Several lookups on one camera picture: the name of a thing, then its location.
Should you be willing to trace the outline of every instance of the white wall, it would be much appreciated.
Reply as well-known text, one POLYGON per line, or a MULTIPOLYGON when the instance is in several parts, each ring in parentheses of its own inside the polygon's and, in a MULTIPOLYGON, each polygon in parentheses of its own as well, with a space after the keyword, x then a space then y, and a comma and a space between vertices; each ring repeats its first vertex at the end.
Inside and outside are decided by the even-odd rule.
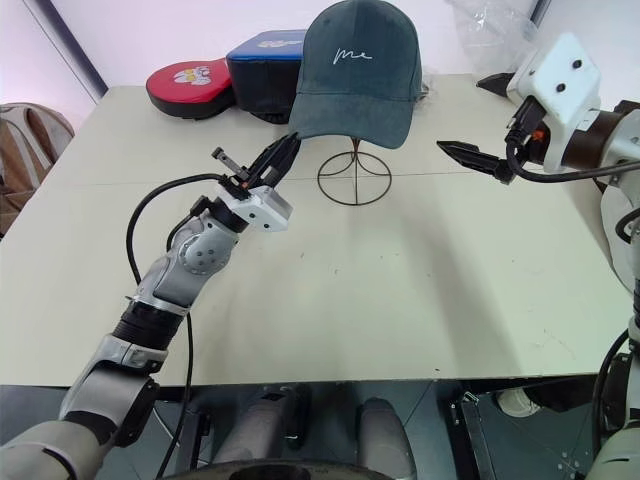
POLYGON ((640 1, 552 0, 539 36, 570 29, 602 72, 602 108, 640 101, 640 1))
MULTIPOLYGON (((214 59, 265 30, 307 28, 336 0, 54 0, 107 85, 142 85, 156 69, 214 59)), ((532 0, 515 0, 530 5, 532 0)), ((445 0, 392 0, 416 25, 423 63, 470 71, 445 0)))
POLYGON ((77 130, 95 102, 20 0, 0 7, 0 103, 40 103, 77 130))

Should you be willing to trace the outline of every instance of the black cable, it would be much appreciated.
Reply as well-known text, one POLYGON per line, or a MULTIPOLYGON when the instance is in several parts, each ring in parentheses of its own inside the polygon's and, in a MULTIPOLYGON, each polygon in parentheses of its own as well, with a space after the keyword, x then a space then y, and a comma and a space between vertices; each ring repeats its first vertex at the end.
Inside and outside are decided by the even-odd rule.
POLYGON ((620 350, 620 347, 622 347, 622 344, 624 344, 628 338, 629 331, 625 329, 624 332, 616 338, 616 341, 613 342, 607 352, 607 355, 602 361, 600 371, 598 372, 596 382, 593 386, 593 399, 591 405, 591 441, 594 459, 600 451, 600 440, 602 438, 602 392, 604 391, 604 383, 607 380, 607 374, 609 372, 611 362, 613 361, 613 357, 616 356, 618 350, 620 350))
MULTIPOLYGON (((140 203, 136 206, 133 213, 131 214, 131 218, 129 219, 129 224, 127 226, 127 234, 126 234, 126 250, 127 250, 127 259, 129 260, 129 266, 131 267, 131 273, 133 273, 133 277, 136 281, 136 284, 140 283, 140 271, 138 270, 138 265, 136 263, 135 255, 133 253, 133 233, 136 227, 136 223, 138 222, 142 211, 145 207, 153 200, 155 197, 160 195, 167 190, 170 190, 175 187, 179 187, 182 185, 187 185, 189 183, 200 182, 203 180, 221 180, 223 178, 222 175, 218 175, 215 173, 205 173, 200 175, 192 175, 189 177, 179 178, 177 180, 172 180, 170 182, 164 183, 157 188, 154 188, 151 192, 144 196, 144 198, 140 201, 140 203)), ((171 243, 173 242, 173 237, 176 232, 189 221, 191 215, 188 215, 184 219, 178 223, 176 227, 174 227, 167 237, 167 250, 171 248, 171 243)), ((176 426, 176 430, 173 434, 173 438, 167 451, 165 452, 165 456, 162 459, 162 463, 160 468, 158 469, 158 473, 156 478, 161 478, 164 475, 164 472, 169 464, 169 460, 173 455, 173 451, 175 450, 176 444, 178 443, 178 439, 180 438, 180 434, 182 432, 182 427, 184 425, 184 420, 187 413, 187 406, 189 403, 189 398, 191 396, 191 378, 193 376, 193 325, 191 321, 191 314, 187 313, 187 342, 188 342, 188 360, 187 360, 187 378, 185 379, 184 384, 184 392, 182 395, 182 407, 180 409, 180 417, 178 419, 178 424, 176 426)))
POLYGON ((631 243, 631 236, 625 232, 627 225, 640 218, 640 208, 630 211, 616 223, 616 234, 626 243, 631 243))
POLYGON ((507 142, 507 163, 509 168, 519 177, 537 183, 560 183, 560 182, 572 182, 574 180, 585 180, 587 178, 608 177, 611 175, 619 175, 621 173, 630 172, 632 170, 640 169, 640 162, 628 162, 611 167, 592 168, 591 170, 584 170, 581 172, 569 172, 569 173, 555 173, 555 174, 541 174, 525 170, 518 158, 516 157, 516 148, 518 144, 516 142, 507 142))
POLYGON ((190 177, 178 178, 176 180, 171 180, 170 182, 164 183, 159 187, 154 188, 145 197, 140 201, 138 206, 135 208, 133 213, 131 214, 131 218, 129 219, 129 225, 127 226, 127 236, 126 236, 126 248, 127 248, 127 259, 129 260, 129 267, 131 267, 131 272, 133 273, 133 278, 135 278, 136 283, 140 283, 141 277, 140 272, 138 271, 138 266, 136 265, 134 255, 133 255, 133 231, 136 227, 136 223, 140 218, 140 214, 145 209, 145 207, 160 195, 167 190, 170 190, 175 187, 180 187, 182 185, 187 185, 189 183, 201 182, 203 180, 222 180, 223 176, 218 175, 217 173, 203 173, 200 175, 191 175, 190 177))

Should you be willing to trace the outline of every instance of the floor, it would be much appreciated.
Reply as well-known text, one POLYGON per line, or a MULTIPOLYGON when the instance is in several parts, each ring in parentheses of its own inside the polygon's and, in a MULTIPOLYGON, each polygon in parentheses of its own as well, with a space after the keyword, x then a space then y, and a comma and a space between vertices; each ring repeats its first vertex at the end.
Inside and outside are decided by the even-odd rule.
MULTIPOLYGON (((207 408, 213 418, 211 433, 202 442, 203 465, 260 392, 262 387, 255 385, 209 387, 197 392, 189 408, 207 408)), ((461 393, 458 382, 317 383, 312 384, 312 392, 307 441, 298 452, 286 450, 285 458, 354 462, 356 409, 376 396, 390 401, 405 425, 418 479, 458 478, 448 442, 446 413, 441 413, 445 411, 442 405, 461 393)), ((0 443, 32 424, 55 418, 64 393, 62 389, 0 386, 0 443)), ((161 419, 173 429, 178 406, 165 402, 157 402, 156 406, 161 419)), ((480 397, 478 409, 498 480, 572 480, 576 472, 584 472, 590 465, 588 406, 563 414, 543 411, 531 418, 513 419, 497 410, 487 395, 480 397)), ((151 416, 138 442, 109 453, 97 478, 155 478, 169 441, 158 419, 151 416)), ((167 474, 172 472, 170 463, 167 474)))

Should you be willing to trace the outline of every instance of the plastic bag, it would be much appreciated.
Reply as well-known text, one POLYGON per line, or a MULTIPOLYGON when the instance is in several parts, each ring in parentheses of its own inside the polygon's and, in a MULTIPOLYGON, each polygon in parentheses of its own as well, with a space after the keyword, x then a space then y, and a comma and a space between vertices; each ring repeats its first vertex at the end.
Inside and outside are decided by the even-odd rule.
POLYGON ((448 0, 458 38, 480 78, 515 72, 534 48, 537 27, 505 0, 448 0))

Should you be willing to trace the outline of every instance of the cap brim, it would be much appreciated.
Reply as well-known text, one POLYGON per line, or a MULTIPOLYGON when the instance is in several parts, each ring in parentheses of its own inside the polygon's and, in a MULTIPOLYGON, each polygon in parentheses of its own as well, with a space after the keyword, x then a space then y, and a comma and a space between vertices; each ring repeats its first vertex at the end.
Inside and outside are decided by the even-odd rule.
POLYGON ((300 138, 345 135, 398 148, 411 126, 413 102, 353 94, 296 95, 289 130, 300 138))

